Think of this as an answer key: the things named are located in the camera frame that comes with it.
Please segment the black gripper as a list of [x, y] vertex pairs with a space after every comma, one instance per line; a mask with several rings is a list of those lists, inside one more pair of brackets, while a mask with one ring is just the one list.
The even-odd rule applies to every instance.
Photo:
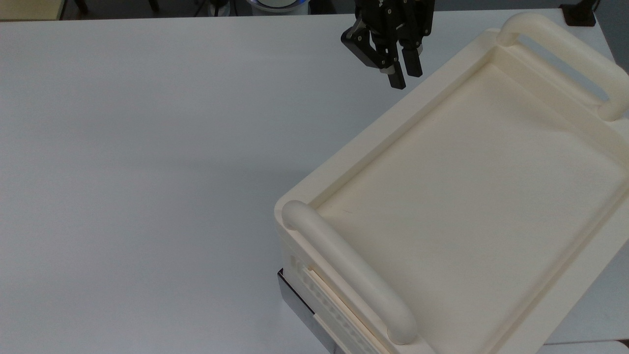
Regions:
[[346, 29], [341, 42], [367, 67], [379, 69], [395, 89], [404, 89], [396, 43], [409, 76], [423, 75], [423, 38], [431, 34], [434, 0], [356, 0], [359, 22]]

